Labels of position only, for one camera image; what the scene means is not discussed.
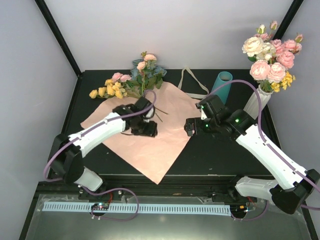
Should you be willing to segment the cream ribbon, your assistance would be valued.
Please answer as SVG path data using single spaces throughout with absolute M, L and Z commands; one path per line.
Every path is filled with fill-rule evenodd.
M 204 86 L 190 70 L 189 67 L 184 67 L 181 70 L 180 81 L 177 86 L 192 99 L 202 100 L 210 91 Z

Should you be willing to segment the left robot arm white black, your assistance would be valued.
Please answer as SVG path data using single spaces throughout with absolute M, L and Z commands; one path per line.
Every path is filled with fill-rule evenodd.
M 127 130 L 134 136 L 154 138 L 158 134 L 158 125 L 152 120 L 154 115 L 154 104 L 142 96 L 134 104 L 115 107 L 102 120 L 82 131 L 57 135 L 44 172 L 52 169 L 58 180 L 77 184 L 95 199 L 103 199 L 108 188 L 96 172 L 84 165 L 84 157 L 105 140 Z

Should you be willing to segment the artificial flower bunch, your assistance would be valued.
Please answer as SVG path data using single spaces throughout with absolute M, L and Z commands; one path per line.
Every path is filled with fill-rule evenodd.
M 160 89 L 167 70 L 157 64 L 157 57 L 146 51 L 140 58 L 132 61 L 130 74 L 116 72 L 104 82 L 104 86 L 89 93 L 91 99 L 140 98 L 147 90 Z

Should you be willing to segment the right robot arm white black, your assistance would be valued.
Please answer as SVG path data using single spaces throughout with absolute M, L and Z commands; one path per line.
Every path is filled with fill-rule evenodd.
M 249 151 L 273 176 L 273 180 L 240 177 L 227 189 L 234 202 L 254 197 L 273 203 L 286 214 L 294 214 L 317 188 L 320 174 L 307 170 L 277 147 L 244 110 L 231 112 L 217 95 L 196 104 L 200 117 L 188 118 L 184 130 L 189 137 L 212 134 L 227 137 Z

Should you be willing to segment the pink wrapping paper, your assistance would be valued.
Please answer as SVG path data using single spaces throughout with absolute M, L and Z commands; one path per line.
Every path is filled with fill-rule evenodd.
M 157 124 L 141 135 L 118 133 L 103 142 L 116 155 L 159 184 L 189 141 L 184 125 L 188 118 L 198 118 L 196 107 L 204 94 L 185 93 L 175 85 L 164 82 L 146 95 L 155 101 Z

